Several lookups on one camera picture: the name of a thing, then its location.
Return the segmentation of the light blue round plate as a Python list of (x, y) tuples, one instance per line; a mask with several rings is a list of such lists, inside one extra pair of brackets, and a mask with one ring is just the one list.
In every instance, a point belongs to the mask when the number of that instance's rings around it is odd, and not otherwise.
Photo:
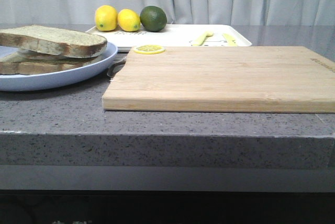
[(94, 77), (110, 67), (116, 57), (118, 47), (107, 44), (100, 61), (79, 68), (36, 75), (1, 75), (1, 91), (38, 91), (78, 83)]

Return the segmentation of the bread slice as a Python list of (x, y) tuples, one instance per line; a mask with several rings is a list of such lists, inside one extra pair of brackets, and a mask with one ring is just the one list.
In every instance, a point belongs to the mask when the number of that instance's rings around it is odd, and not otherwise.
[(71, 58), (91, 58), (106, 50), (107, 39), (76, 30), (29, 25), (1, 29), (1, 45)]
[(29, 59), (18, 53), (1, 58), (1, 75), (34, 75), (71, 70), (99, 62), (102, 55), (93, 58)]

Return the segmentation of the fried egg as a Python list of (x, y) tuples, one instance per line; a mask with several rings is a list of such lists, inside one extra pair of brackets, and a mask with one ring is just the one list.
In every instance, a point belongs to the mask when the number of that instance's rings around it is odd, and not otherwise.
[(40, 53), (30, 50), (19, 49), (16, 53), (18, 53), (21, 57), (30, 60), (63, 60), (69, 59), (69, 57), (65, 57), (63, 55), (52, 55), (46, 53)]

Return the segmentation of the white rectangular tray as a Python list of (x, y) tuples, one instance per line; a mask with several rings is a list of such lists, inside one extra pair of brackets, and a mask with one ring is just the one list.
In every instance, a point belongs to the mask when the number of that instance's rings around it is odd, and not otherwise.
[(134, 46), (142, 46), (146, 44), (156, 44), (168, 47), (189, 47), (190, 41), (196, 39), (205, 31), (212, 31), (214, 34), (207, 37), (202, 46), (225, 47), (228, 46), (223, 33), (228, 33), (235, 37), (237, 46), (247, 47), (252, 43), (235, 29), (228, 25), (178, 25), (168, 24), (160, 32), (150, 32), (141, 28), (135, 32), (126, 32), (122, 29), (113, 31), (99, 31), (96, 27), (92, 27), (87, 32), (101, 35), (108, 42), (118, 47), (119, 52), (127, 52)]

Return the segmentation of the lemon slice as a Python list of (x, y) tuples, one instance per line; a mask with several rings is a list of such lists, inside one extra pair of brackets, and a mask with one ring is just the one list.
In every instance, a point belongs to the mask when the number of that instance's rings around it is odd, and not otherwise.
[(139, 54), (158, 54), (164, 52), (165, 48), (160, 45), (146, 44), (134, 47), (133, 51)]

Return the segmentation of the yellow plastic spoon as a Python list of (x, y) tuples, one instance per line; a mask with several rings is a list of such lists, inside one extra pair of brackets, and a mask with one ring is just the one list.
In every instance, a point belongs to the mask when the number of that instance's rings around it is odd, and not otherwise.
[(213, 36), (213, 34), (214, 33), (212, 31), (203, 32), (196, 39), (190, 41), (191, 46), (201, 46), (204, 43), (204, 41), (206, 40), (206, 38)]

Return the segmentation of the green lime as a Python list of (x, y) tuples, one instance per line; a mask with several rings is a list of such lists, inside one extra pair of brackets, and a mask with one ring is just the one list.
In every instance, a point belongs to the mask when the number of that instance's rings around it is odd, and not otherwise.
[(151, 32), (163, 30), (167, 24), (167, 17), (163, 9), (157, 6), (146, 6), (140, 13), (140, 21), (144, 29)]

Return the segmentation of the yellow plastic knife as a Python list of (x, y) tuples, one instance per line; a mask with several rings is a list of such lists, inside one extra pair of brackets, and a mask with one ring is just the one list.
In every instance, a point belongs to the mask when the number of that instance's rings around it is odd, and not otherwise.
[(232, 35), (228, 33), (223, 33), (222, 35), (225, 38), (228, 46), (236, 47), (238, 45), (235, 37), (233, 37)]

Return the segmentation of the right yellow lemon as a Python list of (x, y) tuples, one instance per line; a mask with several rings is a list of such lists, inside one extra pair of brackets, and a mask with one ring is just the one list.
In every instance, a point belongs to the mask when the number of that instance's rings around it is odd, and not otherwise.
[(140, 16), (131, 9), (122, 9), (117, 19), (120, 28), (126, 32), (138, 31), (141, 27)]

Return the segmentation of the yellow lemon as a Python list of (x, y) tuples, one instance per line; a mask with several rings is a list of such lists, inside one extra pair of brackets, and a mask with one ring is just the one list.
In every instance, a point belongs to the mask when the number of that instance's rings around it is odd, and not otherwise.
[(117, 10), (110, 5), (100, 6), (95, 11), (95, 25), (99, 31), (112, 31), (117, 28)]
[(131, 9), (122, 9), (117, 19), (120, 28), (126, 32), (138, 31), (141, 27), (140, 16)]

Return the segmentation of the left yellow lemon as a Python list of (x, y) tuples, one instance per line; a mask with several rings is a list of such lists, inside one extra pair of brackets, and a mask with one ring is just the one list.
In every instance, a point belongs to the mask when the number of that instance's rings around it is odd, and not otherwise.
[(117, 10), (110, 5), (100, 6), (95, 11), (95, 25), (99, 31), (112, 31), (117, 28)]

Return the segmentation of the wooden cutting board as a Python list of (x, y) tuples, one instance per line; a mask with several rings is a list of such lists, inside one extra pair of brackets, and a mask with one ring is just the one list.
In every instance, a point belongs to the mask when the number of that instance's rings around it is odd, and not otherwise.
[(167, 47), (129, 51), (106, 110), (333, 113), (334, 62), (305, 47)]

